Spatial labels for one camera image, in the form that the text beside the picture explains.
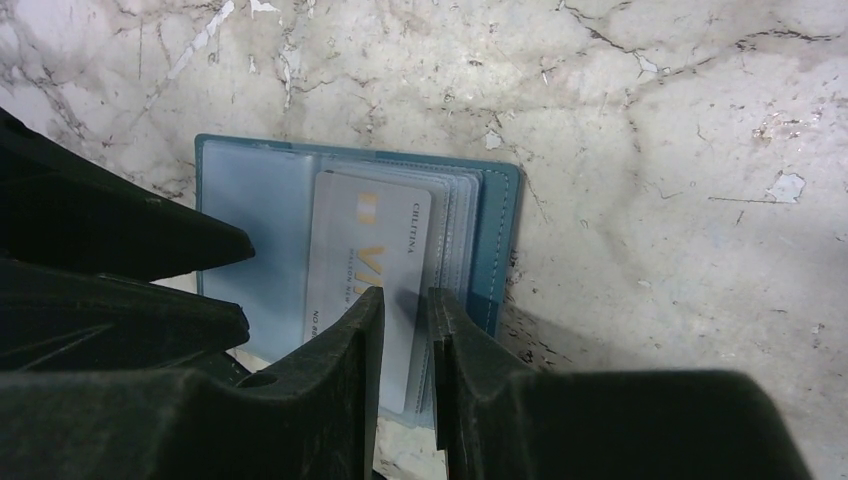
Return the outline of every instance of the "teal leather card holder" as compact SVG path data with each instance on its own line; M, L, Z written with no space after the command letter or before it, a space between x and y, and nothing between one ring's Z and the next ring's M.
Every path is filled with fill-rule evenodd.
M256 257L198 273L199 293L240 304L248 351L276 361L300 346L314 180L328 158L346 157L481 178L466 310L496 335L522 175L512 164L344 147L198 135L197 209L246 231Z

